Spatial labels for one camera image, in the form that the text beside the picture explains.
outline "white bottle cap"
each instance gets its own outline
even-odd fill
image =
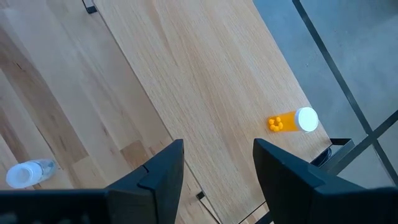
[[[318,127],[319,119],[314,109],[304,107],[296,111],[294,122],[302,131],[309,133]]]
[[[29,161],[11,167],[7,172],[6,182],[12,188],[23,189],[39,183],[42,176],[42,167]]]

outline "wood grain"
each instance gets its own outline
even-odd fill
[[[34,189],[101,188],[172,142],[99,14],[80,0],[0,2],[0,190],[11,166],[40,158],[58,170]],[[60,138],[85,153],[64,155]],[[214,223],[200,191],[186,168],[178,223]]]
[[[263,201],[252,142],[307,161],[324,129],[272,134],[270,115],[310,106],[251,1],[95,0],[116,42],[223,223]]]

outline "gray floor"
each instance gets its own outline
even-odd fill
[[[366,137],[292,0],[255,0],[331,138]],[[371,127],[398,110],[398,1],[301,0]],[[398,124],[380,143],[398,170]],[[363,187],[393,185],[372,147],[340,177]]]

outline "clear plastic bottle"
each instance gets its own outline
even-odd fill
[[[37,159],[11,167],[6,176],[6,182],[12,188],[23,189],[54,175],[57,166],[52,159]]]

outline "orange prescription bottle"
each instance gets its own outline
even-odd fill
[[[303,131],[309,133],[318,127],[318,123],[317,112],[310,107],[270,116],[267,119],[267,126],[273,132]]]

